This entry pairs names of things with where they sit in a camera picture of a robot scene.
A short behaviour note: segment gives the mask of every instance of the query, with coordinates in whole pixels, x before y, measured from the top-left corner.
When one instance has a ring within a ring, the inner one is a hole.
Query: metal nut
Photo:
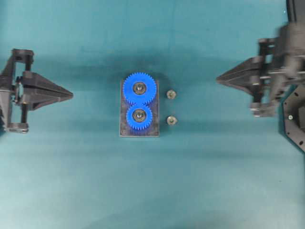
[[[168,125],[175,125],[177,122],[178,122],[178,120],[176,119],[176,117],[174,117],[174,116],[167,117]]]
[[[177,93],[176,93],[174,90],[169,90],[169,91],[166,93],[166,95],[167,95],[167,98],[169,98],[169,99],[174,99],[174,98],[176,98]]]
[[[133,112],[132,116],[136,122],[141,123],[146,119],[146,112],[142,109],[137,109]]]
[[[146,92],[146,85],[142,82],[137,82],[133,85],[133,91],[136,94],[144,94]]]

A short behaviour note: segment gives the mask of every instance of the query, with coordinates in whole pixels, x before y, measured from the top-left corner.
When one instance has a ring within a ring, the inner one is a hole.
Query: teal table
[[[304,155],[215,82],[286,22],[284,0],[0,0],[0,67],[34,50],[74,93],[1,135],[0,228],[303,229]],[[160,81],[159,138],[119,138],[137,71]]]

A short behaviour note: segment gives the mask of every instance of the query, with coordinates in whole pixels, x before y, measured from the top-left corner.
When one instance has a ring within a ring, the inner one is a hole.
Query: gear assembly
[[[121,83],[121,93],[120,136],[158,136],[158,82],[133,73]]]

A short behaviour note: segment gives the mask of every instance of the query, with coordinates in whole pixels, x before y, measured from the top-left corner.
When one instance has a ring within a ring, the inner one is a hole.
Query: bolt
[[[167,95],[167,98],[169,98],[169,99],[174,99],[174,98],[176,98],[177,93],[176,93],[174,90],[169,90],[169,91],[166,93],[166,95]]]
[[[137,118],[142,118],[142,114],[140,112],[137,113]]]
[[[175,125],[177,122],[178,122],[178,120],[176,119],[176,117],[174,117],[174,116],[167,117],[168,125]]]
[[[138,89],[138,91],[141,91],[142,90],[142,85],[139,84],[137,89]]]

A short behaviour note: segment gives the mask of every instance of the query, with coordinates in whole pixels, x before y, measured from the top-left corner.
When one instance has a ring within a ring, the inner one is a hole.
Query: blue gear
[[[133,118],[133,112],[137,109],[142,109],[146,113],[146,118],[141,123],[138,123]],[[152,116],[153,116],[153,113],[148,106],[136,104],[136,105],[131,106],[128,109],[127,114],[126,114],[126,120],[127,120],[128,125],[132,129],[134,129],[134,130],[144,130],[144,129],[148,128],[150,126],[150,124],[152,123],[152,120],[153,120]]]
[[[135,83],[142,82],[146,86],[146,92],[143,94],[136,94],[133,91]],[[153,78],[146,73],[133,73],[124,82],[123,93],[125,99],[130,104],[149,104],[156,96],[157,85]]]

